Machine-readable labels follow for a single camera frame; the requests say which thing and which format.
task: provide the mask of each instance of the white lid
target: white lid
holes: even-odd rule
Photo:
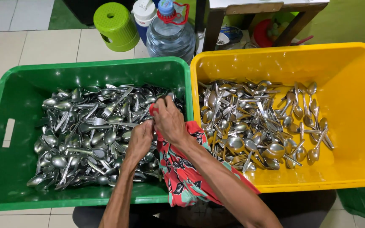
[[[138,0],[133,5],[133,13],[138,20],[147,21],[156,16],[157,9],[152,0]]]

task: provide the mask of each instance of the blue water cooler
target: blue water cooler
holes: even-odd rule
[[[152,0],[138,0],[133,5],[133,14],[140,38],[146,45],[146,32],[151,21],[157,16],[157,9]]]

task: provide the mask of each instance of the red cloth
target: red cloth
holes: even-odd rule
[[[149,112],[153,116],[153,104]],[[221,162],[227,169],[235,174],[244,184],[246,184],[254,193],[260,194],[260,191],[250,183],[239,171],[232,168],[210,151],[204,130],[198,126],[195,121],[185,122],[187,132],[196,138],[197,142],[204,147],[215,159]],[[167,142],[159,131],[157,134],[157,149],[160,153],[160,168],[164,174],[164,180],[169,190],[169,203],[171,206],[190,206],[194,205],[198,199],[204,201],[213,201],[222,205],[215,195],[209,184],[198,173],[194,165],[187,160],[185,155]]]

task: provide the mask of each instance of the plastic water jug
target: plastic water jug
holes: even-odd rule
[[[138,0],[133,5],[136,28],[144,45],[146,45],[147,28],[157,16],[157,9],[152,0]]]
[[[151,57],[176,56],[191,63],[195,49],[194,28],[188,23],[189,4],[160,0],[157,16],[147,29]]]

